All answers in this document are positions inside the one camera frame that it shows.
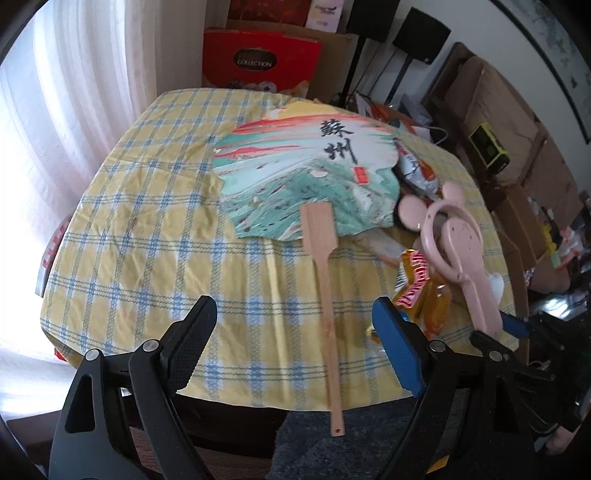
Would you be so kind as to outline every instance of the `sheer curtain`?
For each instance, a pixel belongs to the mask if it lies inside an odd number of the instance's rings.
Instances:
[[[0,66],[0,413],[58,410],[73,368],[41,331],[41,257],[116,142],[198,87],[207,0],[49,0]]]

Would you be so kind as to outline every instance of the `black oval label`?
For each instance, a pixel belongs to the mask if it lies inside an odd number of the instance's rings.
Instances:
[[[234,63],[250,72],[266,72],[277,65],[274,53],[261,48],[245,48],[234,55]]]

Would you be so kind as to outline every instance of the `green device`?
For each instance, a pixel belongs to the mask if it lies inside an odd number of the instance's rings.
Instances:
[[[479,124],[469,139],[486,165],[486,170],[492,175],[499,174],[509,164],[509,154],[495,137],[489,124]]]

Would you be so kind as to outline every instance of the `pink portable fan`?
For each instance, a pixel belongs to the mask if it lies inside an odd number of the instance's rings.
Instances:
[[[421,232],[424,254],[433,267],[448,281],[461,286],[474,328],[498,339],[503,323],[486,276],[482,233],[465,208],[460,187],[447,182],[441,190],[443,200],[428,208],[418,197],[404,197],[398,205],[400,220],[409,230]],[[449,263],[441,256],[433,233],[433,220],[439,212],[448,214],[441,228],[441,245]]]

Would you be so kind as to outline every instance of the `wooden handle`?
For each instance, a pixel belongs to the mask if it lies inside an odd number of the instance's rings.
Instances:
[[[328,259],[338,247],[332,205],[328,202],[306,203],[300,208],[304,250],[314,259],[320,285],[322,325],[324,330],[324,358],[328,373],[330,403],[330,432],[332,436],[345,434],[343,406],[340,400],[339,351],[336,344],[335,314],[330,288]]]

